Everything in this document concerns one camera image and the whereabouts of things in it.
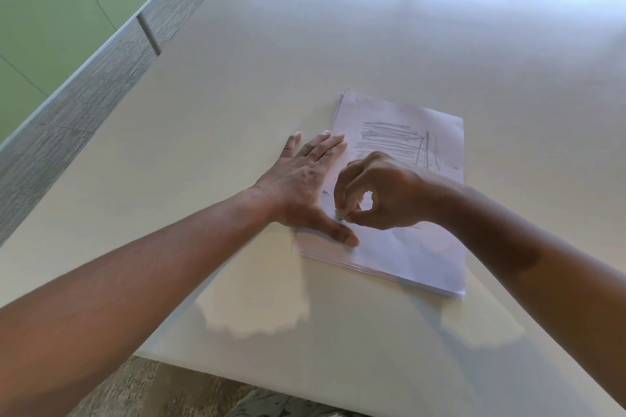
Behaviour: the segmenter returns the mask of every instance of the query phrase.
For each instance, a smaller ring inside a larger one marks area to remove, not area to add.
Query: white table
[[[0,303],[252,184],[346,88],[463,117],[468,184],[626,270],[625,2],[206,0],[0,250]],[[375,416],[624,415],[473,257],[458,301],[292,238],[139,354]]]

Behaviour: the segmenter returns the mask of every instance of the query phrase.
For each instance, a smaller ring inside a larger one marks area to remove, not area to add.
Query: fingernail
[[[356,236],[348,236],[344,244],[348,247],[357,247],[359,245],[359,239]]]

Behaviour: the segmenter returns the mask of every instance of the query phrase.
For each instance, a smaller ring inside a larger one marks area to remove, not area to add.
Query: sheet of paper
[[[400,105],[347,91],[337,108],[333,134],[345,132],[348,148],[330,171],[321,193],[325,212],[335,217],[333,190],[350,160],[374,151],[386,152],[412,168],[426,168],[463,182],[463,120],[459,117]],[[364,209],[371,207],[366,198]],[[449,295],[465,294],[465,247],[433,223],[378,231],[348,224],[360,240],[349,248],[324,235],[302,229],[296,252],[402,284]]]

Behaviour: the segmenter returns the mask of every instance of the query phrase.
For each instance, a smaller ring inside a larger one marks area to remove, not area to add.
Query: forearm
[[[472,188],[448,190],[438,222],[622,406],[626,278]]]
[[[0,410],[111,372],[269,222],[246,190],[0,309]]]

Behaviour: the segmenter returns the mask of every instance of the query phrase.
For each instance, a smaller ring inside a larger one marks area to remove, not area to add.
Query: right arm
[[[372,191],[374,206],[357,201]],[[388,229],[420,221],[454,234],[536,322],[626,408],[626,276],[471,187],[375,152],[337,180],[350,223]]]

